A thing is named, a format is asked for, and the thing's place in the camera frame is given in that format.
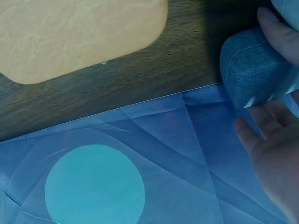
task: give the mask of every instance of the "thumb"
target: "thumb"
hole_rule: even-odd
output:
[[[260,7],[257,19],[272,47],[286,60],[299,66],[299,33],[279,21],[268,8]]]

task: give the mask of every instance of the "wrinkled fabric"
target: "wrinkled fabric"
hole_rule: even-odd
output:
[[[285,101],[298,115],[290,96]],[[143,179],[145,204],[138,224],[288,224],[265,194],[234,132],[233,121],[240,116],[257,129],[247,110],[234,108],[220,84],[2,142],[0,223],[60,223],[45,202],[53,166],[78,147],[105,145],[128,157]],[[121,193],[118,197],[126,200]],[[110,206],[113,210],[117,204]]]

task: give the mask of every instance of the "blue cloth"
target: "blue cloth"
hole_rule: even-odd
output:
[[[289,223],[234,132],[239,116],[256,129],[214,85],[2,142],[0,223]]]

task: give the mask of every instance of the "finger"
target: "finger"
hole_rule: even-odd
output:
[[[257,146],[263,142],[261,137],[250,127],[244,118],[238,118],[234,122],[235,131],[250,155],[252,161],[256,160],[256,149]]]
[[[294,101],[296,102],[297,105],[299,105],[299,91],[295,91],[292,93],[292,97],[294,99]]]
[[[282,128],[264,105],[251,107],[249,112],[266,139]]]
[[[267,102],[266,107],[282,126],[299,123],[299,119],[289,110],[281,99]]]
[[[260,7],[257,18],[272,47],[286,60],[299,66],[299,33],[281,23],[268,8]]]

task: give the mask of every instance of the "hand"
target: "hand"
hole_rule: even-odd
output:
[[[299,33],[282,24],[268,9],[260,8],[258,20],[269,43],[299,66]],[[299,92],[293,93],[299,105]],[[299,224],[299,119],[280,99],[249,108],[264,139],[240,118],[236,133],[247,149],[268,196]]]

